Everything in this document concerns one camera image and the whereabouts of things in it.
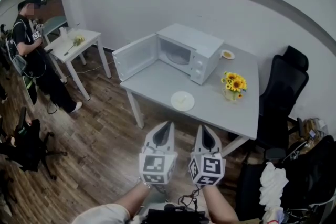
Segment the open microwave door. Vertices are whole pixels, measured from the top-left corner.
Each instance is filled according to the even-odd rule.
[[[150,66],[158,59],[157,43],[157,34],[151,34],[112,53],[121,81]]]

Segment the microwave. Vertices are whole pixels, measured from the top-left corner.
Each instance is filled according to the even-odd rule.
[[[204,32],[173,24],[112,54],[121,81],[161,60],[202,85],[217,67],[223,43]]]

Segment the sunflower bouquet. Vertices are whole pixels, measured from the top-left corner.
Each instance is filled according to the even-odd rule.
[[[236,97],[241,99],[243,97],[242,91],[246,92],[246,80],[237,73],[224,72],[224,78],[221,79],[225,83],[223,89],[224,96],[229,100],[236,100]]]

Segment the forearm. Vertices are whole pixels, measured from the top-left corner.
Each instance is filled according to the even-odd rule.
[[[140,182],[128,193],[117,200],[115,204],[126,208],[130,213],[131,218],[133,218],[139,211],[143,201],[146,199],[150,191],[151,190],[143,182]]]
[[[24,43],[19,43],[17,46],[17,49],[19,51],[19,54],[21,56],[27,55],[29,53],[31,53],[33,50],[35,50],[38,46],[40,46],[42,43],[42,39],[38,38],[37,40],[35,40],[35,42],[31,45],[27,45]]]
[[[202,190],[213,223],[232,224],[239,222],[236,212],[216,186],[205,186]]]

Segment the microwave knob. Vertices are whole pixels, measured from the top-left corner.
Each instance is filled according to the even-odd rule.
[[[201,72],[199,70],[196,70],[195,73],[196,73],[196,78],[199,79],[201,77]]]
[[[198,67],[198,68],[202,68],[202,67],[203,67],[203,63],[202,63],[201,61],[198,61],[198,62],[196,63],[196,67]]]

